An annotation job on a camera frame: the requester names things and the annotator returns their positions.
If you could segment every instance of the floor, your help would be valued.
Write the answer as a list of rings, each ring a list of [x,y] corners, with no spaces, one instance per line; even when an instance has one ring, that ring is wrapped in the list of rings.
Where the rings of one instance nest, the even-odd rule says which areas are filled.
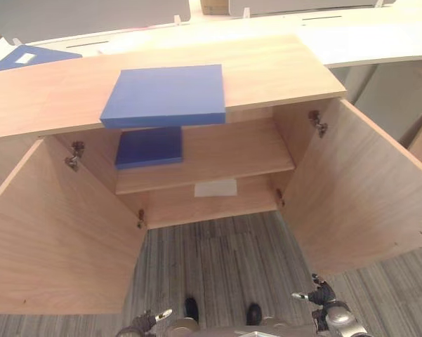
[[[331,277],[338,297],[375,337],[422,337],[422,249]],[[146,309],[182,315],[197,299],[202,328],[244,323],[249,303],[293,325],[312,306],[290,298],[312,282],[298,245],[276,212],[150,230],[121,315],[0,315],[0,337],[108,337]]]

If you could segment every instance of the shoe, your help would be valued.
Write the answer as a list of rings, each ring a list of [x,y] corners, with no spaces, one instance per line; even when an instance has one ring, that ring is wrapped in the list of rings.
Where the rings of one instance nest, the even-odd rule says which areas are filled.
[[[252,303],[246,312],[246,325],[259,325],[262,321],[262,310],[259,304]]]
[[[198,304],[193,297],[189,297],[184,301],[184,316],[193,318],[198,323]]]

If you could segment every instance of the blue book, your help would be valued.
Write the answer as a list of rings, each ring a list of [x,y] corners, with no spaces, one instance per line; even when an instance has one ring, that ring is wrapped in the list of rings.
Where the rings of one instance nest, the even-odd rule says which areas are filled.
[[[22,56],[28,54],[28,62],[16,62]],[[28,65],[38,65],[61,60],[69,60],[71,58],[81,58],[81,54],[68,53],[67,51],[53,51],[47,48],[21,45],[11,51],[4,59],[0,60],[0,70],[7,70]]]
[[[181,127],[172,126],[123,132],[115,166],[118,170],[122,170],[182,161]]]
[[[122,70],[100,120],[106,128],[224,124],[225,113],[221,65],[199,65]]]

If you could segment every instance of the white label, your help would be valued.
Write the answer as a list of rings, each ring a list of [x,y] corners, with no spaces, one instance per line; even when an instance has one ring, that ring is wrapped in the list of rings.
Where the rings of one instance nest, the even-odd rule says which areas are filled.
[[[20,58],[15,61],[15,63],[21,63],[21,64],[27,64],[30,60],[32,60],[35,57],[35,54],[25,53]]]
[[[237,181],[224,179],[195,184],[195,197],[235,197]]]

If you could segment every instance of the door hinge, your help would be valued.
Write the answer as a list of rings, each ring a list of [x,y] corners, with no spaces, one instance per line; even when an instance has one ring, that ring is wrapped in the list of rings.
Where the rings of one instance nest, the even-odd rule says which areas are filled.
[[[142,228],[145,224],[145,211],[143,209],[139,210],[139,221],[138,221],[138,228]]]
[[[323,138],[326,131],[328,131],[328,124],[322,123],[320,121],[320,111],[313,110],[309,112],[308,117],[309,117],[310,123],[318,130],[318,136],[320,138]]]
[[[284,199],[282,199],[282,192],[279,188],[276,189],[276,195],[279,199],[279,202],[281,203],[281,206],[283,206],[283,207],[286,206]]]
[[[64,162],[73,171],[77,172],[79,169],[78,160],[83,156],[84,153],[84,143],[81,141],[73,142],[71,148],[72,157],[65,158]]]

